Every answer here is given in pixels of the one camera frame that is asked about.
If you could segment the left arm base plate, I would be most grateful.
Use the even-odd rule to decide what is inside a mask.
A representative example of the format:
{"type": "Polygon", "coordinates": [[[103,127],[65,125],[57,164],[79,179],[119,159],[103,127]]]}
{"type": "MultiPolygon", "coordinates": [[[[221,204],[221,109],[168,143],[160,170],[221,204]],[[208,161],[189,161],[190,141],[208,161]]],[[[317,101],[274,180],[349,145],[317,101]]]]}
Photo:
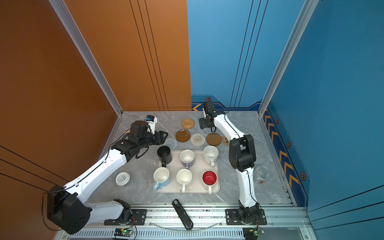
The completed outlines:
{"type": "Polygon", "coordinates": [[[105,226],[143,226],[147,217],[146,209],[130,209],[123,211],[122,216],[115,220],[105,220],[105,226]]]}

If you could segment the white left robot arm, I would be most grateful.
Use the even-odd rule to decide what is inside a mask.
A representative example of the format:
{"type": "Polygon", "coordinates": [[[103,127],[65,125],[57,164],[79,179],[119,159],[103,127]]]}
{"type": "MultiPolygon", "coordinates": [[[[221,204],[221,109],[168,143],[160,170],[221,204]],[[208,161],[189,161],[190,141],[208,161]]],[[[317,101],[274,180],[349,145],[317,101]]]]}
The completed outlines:
{"type": "Polygon", "coordinates": [[[112,144],[104,157],[63,187],[55,185],[47,192],[47,219],[68,234],[84,226],[105,220],[127,224],[132,217],[130,204],[120,199],[88,204],[92,193],[118,168],[143,156],[141,150],[164,144],[168,133],[156,131],[157,118],[148,115],[131,124],[129,133],[112,144]]]}

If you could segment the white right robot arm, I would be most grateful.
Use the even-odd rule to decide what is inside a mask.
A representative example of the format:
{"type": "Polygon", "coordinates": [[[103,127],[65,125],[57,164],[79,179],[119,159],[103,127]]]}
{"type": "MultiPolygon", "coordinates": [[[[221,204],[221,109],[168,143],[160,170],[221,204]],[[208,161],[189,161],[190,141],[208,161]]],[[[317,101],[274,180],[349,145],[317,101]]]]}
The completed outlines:
{"type": "Polygon", "coordinates": [[[239,186],[239,215],[244,224],[253,223],[261,214],[254,188],[254,167],[257,160],[254,138],[241,132],[213,101],[203,103],[204,117],[199,119],[201,129],[216,128],[229,140],[229,161],[236,170],[239,186]]]}

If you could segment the woven rattan round coaster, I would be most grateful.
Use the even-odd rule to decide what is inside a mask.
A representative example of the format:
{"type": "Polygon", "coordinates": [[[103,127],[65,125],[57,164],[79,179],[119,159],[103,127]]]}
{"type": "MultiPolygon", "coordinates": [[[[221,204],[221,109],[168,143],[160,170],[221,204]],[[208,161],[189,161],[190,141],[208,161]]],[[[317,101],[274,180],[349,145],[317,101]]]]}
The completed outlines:
{"type": "Polygon", "coordinates": [[[181,126],[185,130],[192,129],[195,126],[195,121],[193,119],[184,119],[181,122],[181,126]]]}

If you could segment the dark brown round wooden coaster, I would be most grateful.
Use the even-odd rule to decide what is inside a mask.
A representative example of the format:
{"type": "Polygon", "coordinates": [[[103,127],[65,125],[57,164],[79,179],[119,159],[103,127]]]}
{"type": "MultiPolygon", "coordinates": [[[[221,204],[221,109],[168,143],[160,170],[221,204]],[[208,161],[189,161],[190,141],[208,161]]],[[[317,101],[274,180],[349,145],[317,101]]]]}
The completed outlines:
{"type": "Polygon", "coordinates": [[[214,147],[219,146],[222,143],[222,137],[217,133],[208,134],[206,140],[210,146],[214,147]]]}

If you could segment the black mug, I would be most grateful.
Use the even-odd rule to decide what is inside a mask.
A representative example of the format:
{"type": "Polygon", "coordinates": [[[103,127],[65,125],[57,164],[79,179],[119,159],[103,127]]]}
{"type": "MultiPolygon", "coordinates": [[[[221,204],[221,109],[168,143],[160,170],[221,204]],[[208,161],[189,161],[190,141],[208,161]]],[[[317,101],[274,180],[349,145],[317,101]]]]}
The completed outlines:
{"type": "Polygon", "coordinates": [[[157,155],[163,168],[165,168],[173,160],[171,149],[168,146],[159,147],[159,149],[157,150],[157,155]]]}

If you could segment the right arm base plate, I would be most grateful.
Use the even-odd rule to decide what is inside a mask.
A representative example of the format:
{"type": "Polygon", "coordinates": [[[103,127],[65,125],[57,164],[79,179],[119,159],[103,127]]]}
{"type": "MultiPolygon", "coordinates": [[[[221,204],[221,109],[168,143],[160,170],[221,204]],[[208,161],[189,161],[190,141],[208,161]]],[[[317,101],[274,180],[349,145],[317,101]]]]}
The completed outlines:
{"type": "Polygon", "coordinates": [[[226,209],[226,224],[228,226],[234,226],[234,225],[259,225],[259,226],[266,226],[268,224],[267,217],[264,210],[261,210],[261,212],[256,215],[252,222],[246,223],[242,221],[242,218],[239,214],[238,209],[226,209]]]}

